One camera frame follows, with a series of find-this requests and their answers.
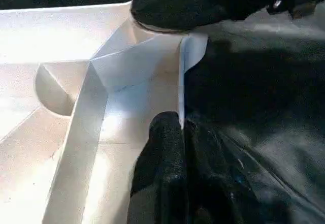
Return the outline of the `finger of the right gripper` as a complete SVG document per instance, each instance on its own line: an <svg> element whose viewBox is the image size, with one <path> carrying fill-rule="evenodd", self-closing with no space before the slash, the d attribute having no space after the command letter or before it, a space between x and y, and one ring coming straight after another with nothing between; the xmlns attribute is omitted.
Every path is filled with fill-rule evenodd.
<svg viewBox="0 0 325 224"><path fill-rule="evenodd" d="M224 20L244 20L270 0L132 0L131 14L146 27L190 30Z"/></svg>

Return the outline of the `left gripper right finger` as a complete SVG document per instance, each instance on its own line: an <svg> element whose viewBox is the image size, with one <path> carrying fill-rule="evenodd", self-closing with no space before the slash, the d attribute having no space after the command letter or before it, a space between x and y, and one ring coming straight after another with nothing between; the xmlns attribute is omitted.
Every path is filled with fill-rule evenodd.
<svg viewBox="0 0 325 224"><path fill-rule="evenodd" d="M270 223L234 140L198 119L184 122L191 210L201 223Z"/></svg>

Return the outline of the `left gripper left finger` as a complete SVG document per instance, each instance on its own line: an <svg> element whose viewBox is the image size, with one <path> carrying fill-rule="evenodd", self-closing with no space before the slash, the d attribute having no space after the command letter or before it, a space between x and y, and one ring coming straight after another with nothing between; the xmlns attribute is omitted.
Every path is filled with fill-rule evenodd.
<svg viewBox="0 0 325 224"><path fill-rule="evenodd" d="M134 167L128 223L185 222L185 156L176 112L157 114Z"/></svg>

